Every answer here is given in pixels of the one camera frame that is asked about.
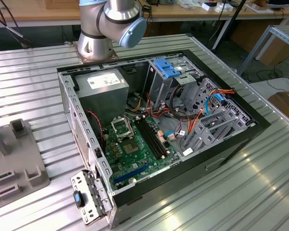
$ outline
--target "motherboard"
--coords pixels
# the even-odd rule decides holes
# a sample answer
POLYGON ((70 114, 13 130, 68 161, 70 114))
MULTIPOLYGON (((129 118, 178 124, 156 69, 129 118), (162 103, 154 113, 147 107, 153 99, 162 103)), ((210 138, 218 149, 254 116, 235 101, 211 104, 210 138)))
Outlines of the motherboard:
POLYGON ((177 164, 180 159, 151 116, 127 121, 132 128, 132 137, 118 139, 118 131, 113 126, 103 130, 107 136, 106 159, 113 171, 110 178, 113 190, 145 179, 151 173, 177 164))

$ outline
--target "blue latch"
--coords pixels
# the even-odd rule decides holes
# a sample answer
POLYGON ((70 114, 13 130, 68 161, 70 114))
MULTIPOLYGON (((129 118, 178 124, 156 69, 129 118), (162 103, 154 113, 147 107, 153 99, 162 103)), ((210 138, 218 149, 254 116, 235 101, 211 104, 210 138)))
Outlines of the blue latch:
POLYGON ((166 59, 155 59, 154 63, 159 70, 165 74, 166 78, 176 77, 181 74, 180 72, 176 71, 166 59))

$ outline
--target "gray stand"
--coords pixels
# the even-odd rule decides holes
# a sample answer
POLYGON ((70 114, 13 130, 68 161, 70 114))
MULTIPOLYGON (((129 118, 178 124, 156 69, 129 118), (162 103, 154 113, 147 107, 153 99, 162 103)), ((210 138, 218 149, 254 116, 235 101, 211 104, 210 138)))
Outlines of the gray stand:
POLYGON ((30 125, 22 119, 0 129, 0 207, 50 183, 30 125))

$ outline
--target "slotted metal surface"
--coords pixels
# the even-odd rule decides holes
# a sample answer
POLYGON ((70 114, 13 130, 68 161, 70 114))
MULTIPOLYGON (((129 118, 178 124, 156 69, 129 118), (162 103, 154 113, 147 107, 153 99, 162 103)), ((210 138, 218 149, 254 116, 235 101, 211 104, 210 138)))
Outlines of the slotted metal surface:
MULTIPOLYGON (((289 230, 289 120, 196 39, 150 37, 119 57, 190 49, 272 126, 226 165, 114 230, 289 230)), ((85 228, 69 178, 83 163, 68 127, 56 68, 78 64, 70 46, 0 52, 0 127, 28 120, 51 183, 0 208, 0 230, 108 230, 102 219, 85 228)))
POLYGON ((289 44, 289 26, 273 26, 271 33, 289 44))

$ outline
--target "yellow cable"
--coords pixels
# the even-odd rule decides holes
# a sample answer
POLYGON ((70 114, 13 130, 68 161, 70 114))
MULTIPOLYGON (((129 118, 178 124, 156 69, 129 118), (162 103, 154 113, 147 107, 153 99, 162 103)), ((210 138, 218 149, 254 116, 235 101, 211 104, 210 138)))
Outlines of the yellow cable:
POLYGON ((139 102, 136 108, 131 109, 132 112, 136 112, 139 108, 140 108, 140 102, 141 102, 141 98, 139 98, 139 102))

